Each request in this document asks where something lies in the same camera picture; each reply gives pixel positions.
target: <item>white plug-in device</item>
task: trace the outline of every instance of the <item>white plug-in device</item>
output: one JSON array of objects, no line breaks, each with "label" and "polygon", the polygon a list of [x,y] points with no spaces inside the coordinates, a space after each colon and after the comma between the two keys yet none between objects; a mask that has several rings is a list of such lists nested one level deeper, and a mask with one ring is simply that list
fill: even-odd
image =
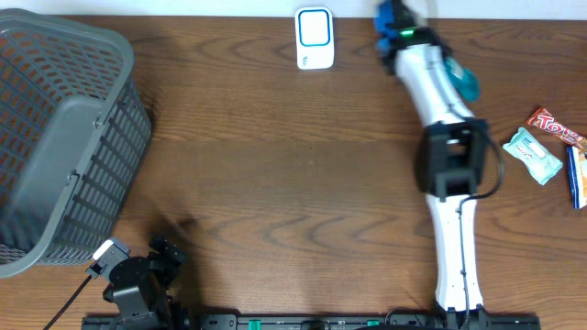
[{"label": "white plug-in device", "polygon": [[332,13],[325,7],[307,7],[295,13],[297,66],[326,69],[334,63]]},{"label": "white plug-in device", "polygon": [[113,245],[120,248],[120,250],[122,250],[122,252],[124,252],[126,254],[130,253],[130,250],[128,249],[128,247],[126,247],[124,244],[122,244],[122,242],[120,242],[119,240],[117,240],[114,237],[110,237],[104,243],[102,243],[102,245],[94,252],[94,254],[92,255],[92,259],[94,259],[94,260],[100,259],[104,255],[104,253]]}]

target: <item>candy bar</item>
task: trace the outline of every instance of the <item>candy bar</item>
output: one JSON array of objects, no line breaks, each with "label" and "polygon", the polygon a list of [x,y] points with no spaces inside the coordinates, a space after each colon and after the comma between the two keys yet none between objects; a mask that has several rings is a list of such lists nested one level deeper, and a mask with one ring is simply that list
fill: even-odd
[{"label": "candy bar", "polygon": [[587,138],[571,131],[559,122],[555,121],[554,116],[545,108],[539,108],[526,121],[530,126],[544,129],[557,138],[565,141],[573,147],[587,151]]}]

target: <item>wood grain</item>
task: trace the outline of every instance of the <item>wood grain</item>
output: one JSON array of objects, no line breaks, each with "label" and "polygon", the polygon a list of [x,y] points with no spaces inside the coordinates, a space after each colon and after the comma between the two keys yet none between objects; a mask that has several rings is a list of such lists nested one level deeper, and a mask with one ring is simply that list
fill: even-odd
[{"label": "wood grain", "polygon": [[[377,60],[370,20],[337,19],[336,60],[298,71],[281,18],[85,16],[130,40],[155,115],[153,141],[114,235],[146,253],[157,233],[191,255],[174,291],[196,311],[386,313],[431,307],[433,228],[412,161],[421,126]],[[471,110],[505,142],[534,109],[587,133],[587,30],[580,22],[439,20],[482,97]],[[563,146],[531,130],[565,160]],[[538,185],[505,156],[503,189],[477,211],[478,271],[492,312],[536,312],[543,329],[583,329],[587,221],[566,168]],[[485,185],[493,182],[491,159]],[[40,328],[85,267],[0,280],[4,329]],[[92,281],[57,328],[112,313]]]}]

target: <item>snack packet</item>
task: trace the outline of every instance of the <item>snack packet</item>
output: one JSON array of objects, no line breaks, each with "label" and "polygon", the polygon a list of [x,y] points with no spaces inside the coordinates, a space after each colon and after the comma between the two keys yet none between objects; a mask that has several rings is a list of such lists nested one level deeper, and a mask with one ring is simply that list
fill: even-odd
[{"label": "snack packet", "polygon": [[552,156],[523,127],[518,128],[510,143],[504,144],[504,149],[522,160],[532,177],[542,185],[562,168],[562,162]]},{"label": "snack packet", "polygon": [[568,147],[570,192],[572,206],[580,209],[587,204],[587,157],[575,147]]},{"label": "snack packet", "polygon": [[539,108],[527,119],[526,123],[530,126],[544,129],[573,147],[587,151],[587,138],[556,122],[554,116],[546,108]]}]

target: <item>white wall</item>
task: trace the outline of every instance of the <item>white wall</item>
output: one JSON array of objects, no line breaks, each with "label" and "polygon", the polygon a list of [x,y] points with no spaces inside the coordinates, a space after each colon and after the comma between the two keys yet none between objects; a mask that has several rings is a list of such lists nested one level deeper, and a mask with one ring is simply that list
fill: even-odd
[{"label": "white wall", "polygon": [[[326,6],[336,17],[372,17],[381,0],[0,0],[41,14],[292,17]],[[587,0],[407,0],[424,17],[587,19]]]}]

